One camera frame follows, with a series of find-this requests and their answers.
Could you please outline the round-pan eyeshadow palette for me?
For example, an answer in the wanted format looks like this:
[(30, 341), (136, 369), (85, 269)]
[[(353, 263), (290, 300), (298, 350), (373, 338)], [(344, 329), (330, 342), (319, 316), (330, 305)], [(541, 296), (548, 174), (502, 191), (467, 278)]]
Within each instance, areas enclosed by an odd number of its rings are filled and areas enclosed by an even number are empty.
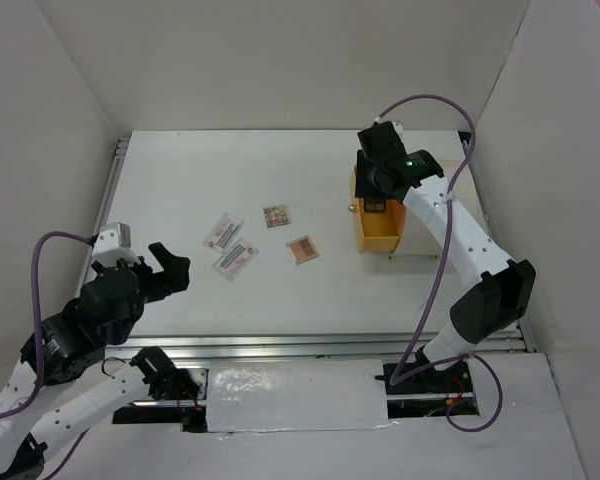
[(266, 206), (263, 208), (263, 215), (267, 228), (275, 228), (291, 224), (289, 208), (286, 204)]

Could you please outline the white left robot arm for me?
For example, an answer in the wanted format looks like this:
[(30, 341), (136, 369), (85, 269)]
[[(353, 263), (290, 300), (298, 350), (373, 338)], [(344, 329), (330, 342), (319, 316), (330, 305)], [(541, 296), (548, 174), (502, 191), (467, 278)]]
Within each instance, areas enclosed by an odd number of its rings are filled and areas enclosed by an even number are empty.
[(0, 479), (36, 479), (47, 461), (72, 439), (119, 408), (151, 397), (160, 400), (189, 377), (159, 347), (145, 347), (117, 372), (63, 405), (58, 399), (110, 345), (126, 341), (147, 304), (184, 292), (191, 262), (161, 243), (143, 259), (92, 263), (92, 281), (64, 309), (42, 321), (21, 350), (0, 392)]

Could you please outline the yellow drawer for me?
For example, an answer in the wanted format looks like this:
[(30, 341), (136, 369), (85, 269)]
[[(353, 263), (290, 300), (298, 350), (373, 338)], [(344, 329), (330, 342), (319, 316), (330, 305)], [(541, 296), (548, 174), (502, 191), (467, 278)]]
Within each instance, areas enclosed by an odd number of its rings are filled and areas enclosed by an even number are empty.
[(384, 212), (366, 213), (363, 209), (363, 200), (355, 196), (355, 186), (355, 171), (352, 171), (349, 211), (353, 217), (358, 252), (388, 254), (395, 251), (400, 241), (400, 233), (393, 204), (388, 201)]

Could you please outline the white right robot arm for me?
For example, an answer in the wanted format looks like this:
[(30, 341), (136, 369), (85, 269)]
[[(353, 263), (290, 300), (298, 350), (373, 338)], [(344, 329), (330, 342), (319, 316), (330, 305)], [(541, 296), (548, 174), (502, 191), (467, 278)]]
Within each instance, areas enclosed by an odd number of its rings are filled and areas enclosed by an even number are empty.
[(404, 206), (441, 246), (440, 263), (453, 265), (465, 289), (447, 324), (416, 354), (417, 384), (437, 391), (464, 355), (525, 316), (536, 270), (495, 243), (455, 195), (443, 167), (425, 150), (408, 152), (393, 123), (374, 123), (358, 140), (356, 196)]

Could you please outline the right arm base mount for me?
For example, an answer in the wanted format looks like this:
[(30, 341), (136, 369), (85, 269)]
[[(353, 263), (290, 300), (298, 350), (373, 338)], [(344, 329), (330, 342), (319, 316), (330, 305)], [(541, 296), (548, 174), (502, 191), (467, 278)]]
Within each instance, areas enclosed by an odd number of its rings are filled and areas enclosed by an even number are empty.
[(444, 417), (448, 407), (462, 399), (466, 402), (455, 407), (451, 412), (452, 416), (479, 413), (465, 361), (456, 362), (445, 371), (427, 369), (392, 386), (390, 377), (396, 367), (396, 363), (384, 363), (383, 372), (375, 376), (385, 387), (390, 419)]

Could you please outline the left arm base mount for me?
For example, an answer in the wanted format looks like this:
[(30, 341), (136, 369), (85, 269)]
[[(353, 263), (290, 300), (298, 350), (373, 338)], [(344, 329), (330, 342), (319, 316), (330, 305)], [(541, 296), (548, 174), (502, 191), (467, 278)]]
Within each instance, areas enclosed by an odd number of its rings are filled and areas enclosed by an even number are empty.
[(116, 410), (113, 425), (170, 425), (182, 432), (206, 433), (207, 368), (179, 368), (169, 390), (149, 395)]

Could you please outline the long brown eyeshadow palette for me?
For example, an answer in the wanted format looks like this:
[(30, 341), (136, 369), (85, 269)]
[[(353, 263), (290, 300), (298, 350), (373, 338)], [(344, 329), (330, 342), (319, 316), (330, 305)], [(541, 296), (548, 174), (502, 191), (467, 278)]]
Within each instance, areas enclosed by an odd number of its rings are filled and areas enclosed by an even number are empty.
[(384, 214), (387, 210), (387, 201), (384, 199), (363, 199), (363, 210), (366, 214)]

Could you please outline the orange drawer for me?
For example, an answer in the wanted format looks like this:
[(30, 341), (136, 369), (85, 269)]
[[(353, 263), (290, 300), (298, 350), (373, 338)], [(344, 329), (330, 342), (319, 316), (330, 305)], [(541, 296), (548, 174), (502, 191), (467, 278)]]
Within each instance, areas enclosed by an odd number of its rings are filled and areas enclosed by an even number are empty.
[(406, 207), (398, 200), (394, 200), (393, 203), (396, 232), (399, 237), (402, 237), (407, 217)]

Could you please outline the four-pan eyeshadow palette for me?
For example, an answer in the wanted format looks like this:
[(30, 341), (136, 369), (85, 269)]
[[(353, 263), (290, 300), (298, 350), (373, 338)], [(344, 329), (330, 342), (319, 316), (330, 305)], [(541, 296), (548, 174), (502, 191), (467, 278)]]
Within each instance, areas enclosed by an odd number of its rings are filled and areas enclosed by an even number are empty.
[(319, 253), (309, 236), (303, 236), (286, 244), (296, 265), (301, 265), (319, 257)]

